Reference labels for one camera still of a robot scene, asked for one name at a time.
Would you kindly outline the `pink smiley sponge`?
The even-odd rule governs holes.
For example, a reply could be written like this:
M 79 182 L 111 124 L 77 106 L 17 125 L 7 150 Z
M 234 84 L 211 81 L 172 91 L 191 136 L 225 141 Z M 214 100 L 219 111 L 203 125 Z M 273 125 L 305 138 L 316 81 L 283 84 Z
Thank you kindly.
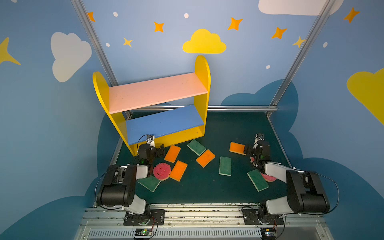
M 251 164 L 255 167 L 258 168 L 258 162 L 255 160 L 254 157 L 250 157 Z
M 171 166 L 166 163 L 160 163 L 156 165 L 153 169 L 153 174 L 156 179 L 159 181 L 165 181 L 169 178 L 171 174 Z
M 261 173 L 265 181 L 271 183 L 277 180 L 277 178 Z

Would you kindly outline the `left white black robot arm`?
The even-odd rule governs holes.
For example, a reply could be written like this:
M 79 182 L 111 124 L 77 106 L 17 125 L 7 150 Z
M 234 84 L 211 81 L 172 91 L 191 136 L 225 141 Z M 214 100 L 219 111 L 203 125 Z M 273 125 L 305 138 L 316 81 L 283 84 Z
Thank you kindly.
M 144 184 L 153 191 L 160 180 L 152 174 L 153 162 L 165 155 L 165 147 L 155 148 L 150 144 L 139 146 L 139 159 L 136 165 L 111 165 L 104 174 L 100 187 L 95 188 L 96 203 L 107 210 L 122 209 L 130 215 L 150 217 L 149 204 L 136 195 L 136 183 Z

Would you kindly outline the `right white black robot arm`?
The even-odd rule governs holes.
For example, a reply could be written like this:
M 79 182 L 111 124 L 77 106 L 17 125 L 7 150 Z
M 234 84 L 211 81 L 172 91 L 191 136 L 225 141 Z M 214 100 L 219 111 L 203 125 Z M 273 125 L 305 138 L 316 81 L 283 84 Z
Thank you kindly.
M 286 184 L 287 195 L 267 200 L 258 210 L 260 218 L 285 214 L 322 215 L 330 212 L 331 206 L 316 172 L 289 168 L 270 159 L 270 145 L 258 141 L 252 147 L 245 146 L 243 154 L 250 157 L 255 171 L 248 173 L 257 190 L 265 190 L 268 181 L 279 180 Z

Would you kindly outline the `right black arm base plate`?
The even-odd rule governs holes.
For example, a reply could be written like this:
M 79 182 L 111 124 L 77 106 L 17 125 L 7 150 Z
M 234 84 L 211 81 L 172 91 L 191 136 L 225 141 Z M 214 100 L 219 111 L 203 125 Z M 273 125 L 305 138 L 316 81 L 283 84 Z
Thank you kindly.
M 270 215 L 251 208 L 242 208 L 245 225 L 284 225 L 284 219 L 280 215 Z

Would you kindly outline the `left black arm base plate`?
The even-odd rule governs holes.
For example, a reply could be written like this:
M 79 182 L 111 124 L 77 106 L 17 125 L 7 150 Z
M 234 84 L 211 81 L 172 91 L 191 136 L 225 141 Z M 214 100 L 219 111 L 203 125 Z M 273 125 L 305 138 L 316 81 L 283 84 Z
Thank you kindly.
M 165 219 L 165 210 L 146 210 L 143 214 L 131 214 L 126 212 L 124 226 L 162 226 Z

